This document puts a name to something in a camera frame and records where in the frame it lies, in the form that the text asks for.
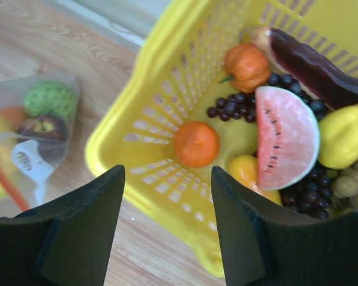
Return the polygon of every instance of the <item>baseboard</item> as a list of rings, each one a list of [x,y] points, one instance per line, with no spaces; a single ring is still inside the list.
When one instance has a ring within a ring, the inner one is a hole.
[[[131,51],[138,52],[144,44],[140,36],[73,0],[40,1]]]

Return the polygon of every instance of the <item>orange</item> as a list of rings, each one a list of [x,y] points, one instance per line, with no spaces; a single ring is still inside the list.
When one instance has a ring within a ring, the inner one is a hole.
[[[29,118],[25,109],[19,105],[9,105],[0,109],[0,115],[11,123],[13,131],[16,131]]]
[[[191,121],[180,126],[174,135],[175,153],[182,164],[191,168],[205,167],[217,157],[219,136],[210,125]]]

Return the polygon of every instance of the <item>yellow plastic basket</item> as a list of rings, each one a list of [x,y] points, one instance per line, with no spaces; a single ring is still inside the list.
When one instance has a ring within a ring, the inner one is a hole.
[[[89,139],[86,159],[95,175],[126,167],[125,198],[192,246],[203,266],[224,276],[212,205],[211,166],[177,162],[172,137],[190,120],[221,137],[213,165],[257,148],[257,127],[221,122],[205,111],[234,92],[218,84],[226,51],[244,28],[278,27],[358,77],[358,0],[174,0],[140,52],[134,75]]]

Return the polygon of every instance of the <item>wooden floor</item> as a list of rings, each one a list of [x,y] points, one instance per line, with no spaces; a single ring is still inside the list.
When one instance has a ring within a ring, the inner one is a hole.
[[[49,199],[92,179],[85,141],[130,77],[135,55],[37,0],[0,0],[0,81],[54,70],[76,72],[84,94],[67,160]],[[105,285],[225,285],[191,249],[123,202]]]

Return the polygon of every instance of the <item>apple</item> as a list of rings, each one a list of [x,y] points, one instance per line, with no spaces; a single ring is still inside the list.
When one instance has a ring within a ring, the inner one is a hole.
[[[53,114],[27,119],[17,133],[35,138],[66,141],[69,138],[69,128],[65,121]]]

